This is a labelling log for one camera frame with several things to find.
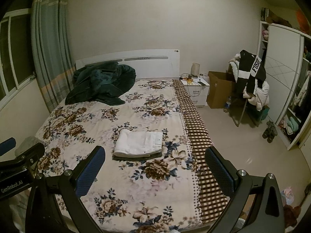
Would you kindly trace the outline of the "plastic water bottle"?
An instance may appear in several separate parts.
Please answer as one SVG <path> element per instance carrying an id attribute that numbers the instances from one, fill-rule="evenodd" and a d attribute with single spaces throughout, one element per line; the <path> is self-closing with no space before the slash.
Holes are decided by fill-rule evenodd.
<path id="1" fill-rule="evenodd" d="M 228 113 L 231 103 L 232 103 L 232 97 L 229 96 L 229 97 L 227 98 L 226 103 L 225 103 L 225 106 L 224 106 L 224 112 L 225 112 L 225 113 Z"/>

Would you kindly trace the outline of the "dark green quilt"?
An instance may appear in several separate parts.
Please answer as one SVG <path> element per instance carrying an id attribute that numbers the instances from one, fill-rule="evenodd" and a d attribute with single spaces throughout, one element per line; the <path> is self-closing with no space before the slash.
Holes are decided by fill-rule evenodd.
<path id="1" fill-rule="evenodd" d="M 135 69 L 117 61 L 84 66 L 74 72 L 73 89 L 65 104 L 97 101 L 109 106 L 123 105 L 125 101 L 120 96 L 133 87 L 135 80 Z"/>

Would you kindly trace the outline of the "white headboard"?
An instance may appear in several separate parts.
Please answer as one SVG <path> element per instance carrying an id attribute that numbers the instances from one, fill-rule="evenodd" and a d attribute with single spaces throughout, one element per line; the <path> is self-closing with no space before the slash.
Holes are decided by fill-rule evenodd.
<path id="1" fill-rule="evenodd" d="M 116 61 L 135 69 L 137 79 L 179 78 L 180 51 L 170 49 L 131 50 L 103 54 L 75 61 L 77 69 L 96 63 Z"/>

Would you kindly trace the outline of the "white wardrobe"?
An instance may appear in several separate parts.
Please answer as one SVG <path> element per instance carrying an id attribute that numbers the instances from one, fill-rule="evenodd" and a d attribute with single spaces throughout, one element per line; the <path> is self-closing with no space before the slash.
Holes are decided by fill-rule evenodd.
<path id="1" fill-rule="evenodd" d="M 291 149 L 310 125 L 310 36 L 261 21 L 257 55 L 269 84 L 268 117 Z"/>

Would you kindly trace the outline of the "white framed window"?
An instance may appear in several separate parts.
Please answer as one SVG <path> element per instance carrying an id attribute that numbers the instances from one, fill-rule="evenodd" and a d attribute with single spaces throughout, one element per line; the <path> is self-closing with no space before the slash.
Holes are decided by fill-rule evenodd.
<path id="1" fill-rule="evenodd" d="M 1 108 L 35 77 L 31 10 L 9 11 L 1 19 Z"/>

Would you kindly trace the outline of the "green striped curtain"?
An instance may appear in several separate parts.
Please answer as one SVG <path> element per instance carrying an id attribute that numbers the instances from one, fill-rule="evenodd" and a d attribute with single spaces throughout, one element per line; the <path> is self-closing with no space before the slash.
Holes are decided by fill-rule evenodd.
<path id="1" fill-rule="evenodd" d="M 73 89 L 75 64 L 67 35 L 68 0 L 33 0 L 31 44 L 39 89 L 52 112 Z"/>

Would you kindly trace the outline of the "beige jar on nightstand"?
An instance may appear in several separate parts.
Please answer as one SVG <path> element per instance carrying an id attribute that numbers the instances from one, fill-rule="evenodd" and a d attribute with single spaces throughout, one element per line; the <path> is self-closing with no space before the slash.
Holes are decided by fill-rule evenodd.
<path id="1" fill-rule="evenodd" d="M 197 78 L 199 76 L 200 72 L 200 64 L 198 63 L 192 63 L 191 66 L 191 75 L 194 78 Z"/>

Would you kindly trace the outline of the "chair with piled clothes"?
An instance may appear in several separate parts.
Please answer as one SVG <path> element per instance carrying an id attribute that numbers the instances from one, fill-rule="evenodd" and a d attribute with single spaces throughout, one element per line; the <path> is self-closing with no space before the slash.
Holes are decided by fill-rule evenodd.
<path id="1" fill-rule="evenodd" d="M 238 79 L 238 69 L 240 61 L 240 52 L 237 53 L 230 61 L 228 65 L 228 73 L 233 74 L 235 81 Z M 257 93 L 247 93 L 246 90 L 242 94 L 237 94 L 233 89 L 233 102 L 235 104 L 242 103 L 242 113 L 245 113 L 251 118 L 255 125 L 259 125 L 263 121 L 269 111 L 269 84 L 265 80 L 263 87 L 257 89 Z"/>

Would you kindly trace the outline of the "dark shoes pair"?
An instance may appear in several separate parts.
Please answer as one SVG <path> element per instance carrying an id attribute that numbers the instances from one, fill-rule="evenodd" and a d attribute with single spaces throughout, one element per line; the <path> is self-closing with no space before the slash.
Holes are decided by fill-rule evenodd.
<path id="1" fill-rule="evenodd" d="M 267 122 L 267 128 L 265 129 L 262 138 L 267 139 L 268 143 L 272 143 L 274 138 L 278 135 L 277 129 L 272 121 Z"/>

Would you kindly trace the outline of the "floral bed blanket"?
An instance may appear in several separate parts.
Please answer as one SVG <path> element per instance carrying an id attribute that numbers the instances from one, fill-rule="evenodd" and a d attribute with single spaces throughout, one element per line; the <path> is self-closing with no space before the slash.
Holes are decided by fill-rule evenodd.
<path id="1" fill-rule="evenodd" d="M 140 80 L 120 106 L 59 104 L 36 137 L 38 171 L 57 176 L 96 146 L 105 162 L 82 202 L 108 232 L 169 232 L 213 223 L 228 200 L 205 163 L 208 131 L 179 80 Z"/>

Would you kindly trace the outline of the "black white jacket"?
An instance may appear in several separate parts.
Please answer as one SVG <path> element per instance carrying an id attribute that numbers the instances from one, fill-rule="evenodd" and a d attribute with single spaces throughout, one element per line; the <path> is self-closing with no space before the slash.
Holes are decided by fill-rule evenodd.
<path id="1" fill-rule="evenodd" d="M 266 70 L 261 64 L 261 59 L 252 53 L 242 50 L 238 69 L 238 79 L 235 86 L 237 94 L 256 94 L 258 88 L 262 88 L 266 80 Z"/>

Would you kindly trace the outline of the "white nightstand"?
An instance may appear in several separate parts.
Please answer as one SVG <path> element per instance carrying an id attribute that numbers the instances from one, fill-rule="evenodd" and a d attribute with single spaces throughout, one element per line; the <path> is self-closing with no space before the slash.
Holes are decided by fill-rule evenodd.
<path id="1" fill-rule="evenodd" d="M 207 81 L 203 78 L 193 77 L 192 75 L 186 73 L 182 74 L 179 79 L 195 106 L 204 107 L 207 105 L 207 97 L 210 88 Z"/>

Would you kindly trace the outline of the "brown cardboard box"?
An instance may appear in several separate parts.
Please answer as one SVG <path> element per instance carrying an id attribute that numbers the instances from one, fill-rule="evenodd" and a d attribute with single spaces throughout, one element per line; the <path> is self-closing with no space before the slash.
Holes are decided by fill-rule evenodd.
<path id="1" fill-rule="evenodd" d="M 209 71 L 208 77 L 210 80 L 208 106 L 211 109 L 224 108 L 236 83 L 233 74 Z"/>

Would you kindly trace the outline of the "white pants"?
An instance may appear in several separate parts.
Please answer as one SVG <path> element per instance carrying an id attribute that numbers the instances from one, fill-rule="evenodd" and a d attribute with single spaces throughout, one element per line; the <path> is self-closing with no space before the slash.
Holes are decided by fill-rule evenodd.
<path id="1" fill-rule="evenodd" d="M 122 129 L 113 151 L 114 156 L 150 156 L 162 152 L 163 132 Z"/>

